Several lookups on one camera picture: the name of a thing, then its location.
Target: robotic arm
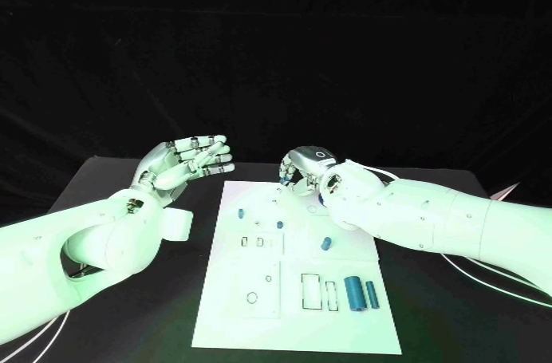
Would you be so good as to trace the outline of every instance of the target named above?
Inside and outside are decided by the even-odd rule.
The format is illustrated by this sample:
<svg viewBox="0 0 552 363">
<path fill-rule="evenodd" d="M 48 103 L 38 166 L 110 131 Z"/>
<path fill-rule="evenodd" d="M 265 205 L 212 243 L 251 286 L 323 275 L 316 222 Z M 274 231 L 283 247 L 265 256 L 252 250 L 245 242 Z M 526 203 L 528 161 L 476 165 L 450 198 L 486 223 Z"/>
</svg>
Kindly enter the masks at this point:
<svg viewBox="0 0 552 363">
<path fill-rule="evenodd" d="M 291 182 L 300 171 L 304 177 Z M 399 246 L 461 255 L 503 267 L 552 295 L 552 209 L 483 199 L 434 183 L 342 164 L 329 150 L 296 148 L 281 184 L 297 195 L 320 192 L 336 224 Z"/>
<path fill-rule="evenodd" d="M 143 271 L 161 239 L 186 241 L 193 214 L 166 207 L 187 181 L 234 171 L 225 136 L 160 143 L 128 189 L 0 229 L 0 344 Z M 68 276 L 59 252 L 88 267 Z"/>
</svg>

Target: black cloth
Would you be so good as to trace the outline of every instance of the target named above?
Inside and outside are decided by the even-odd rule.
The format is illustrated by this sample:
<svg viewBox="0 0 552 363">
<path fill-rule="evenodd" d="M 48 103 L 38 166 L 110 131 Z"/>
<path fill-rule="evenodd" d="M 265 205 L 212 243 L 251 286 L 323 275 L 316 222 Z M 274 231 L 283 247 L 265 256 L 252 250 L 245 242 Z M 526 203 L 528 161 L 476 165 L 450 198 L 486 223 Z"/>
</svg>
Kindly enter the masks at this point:
<svg viewBox="0 0 552 363">
<path fill-rule="evenodd" d="M 138 160 L 131 159 L 88 159 L 52 211 L 104 199 L 124 189 L 137 165 Z M 438 183 L 486 196 L 476 176 L 467 171 L 385 170 L 401 178 Z M 189 241 L 163 241 L 146 270 L 75 308 L 42 362 L 552 361 L 549 309 L 486 288 L 454 270 L 438 254 L 409 250 L 378 239 L 379 265 L 402 356 L 193 349 L 190 343 L 225 180 L 277 182 L 278 165 L 236 163 L 232 173 L 190 182 L 173 204 L 195 213 Z M 479 277 L 483 275 L 481 269 L 467 266 L 458 257 L 454 261 L 476 271 Z M 59 323 L 61 320 L 14 361 L 35 359 Z M 38 330 L 0 346 L 0 357 L 36 333 Z"/>
</svg>

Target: small blue cylinder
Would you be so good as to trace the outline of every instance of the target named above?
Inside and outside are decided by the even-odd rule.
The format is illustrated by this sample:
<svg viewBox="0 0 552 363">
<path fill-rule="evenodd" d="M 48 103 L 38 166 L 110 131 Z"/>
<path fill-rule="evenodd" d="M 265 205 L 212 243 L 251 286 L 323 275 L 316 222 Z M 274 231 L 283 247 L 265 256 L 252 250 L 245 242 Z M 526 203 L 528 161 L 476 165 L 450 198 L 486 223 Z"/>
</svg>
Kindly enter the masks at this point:
<svg viewBox="0 0 552 363">
<path fill-rule="evenodd" d="M 345 288 L 347 290 L 350 311 L 363 311 L 368 306 L 365 292 L 362 290 L 360 278 L 347 277 L 345 279 Z"/>
<path fill-rule="evenodd" d="M 379 303 L 378 303 L 376 290 L 373 289 L 372 281 L 366 282 L 366 290 L 368 290 L 368 299 L 370 300 L 370 306 L 373 309 L 378 309 Z"/>
<path fill-rule="evenodd" d="M 332 245 L 332 238 L 326 237 L 324 242 L 321 243 L 321 249 L 326 251 L 330 248 Z"/>
</svg>

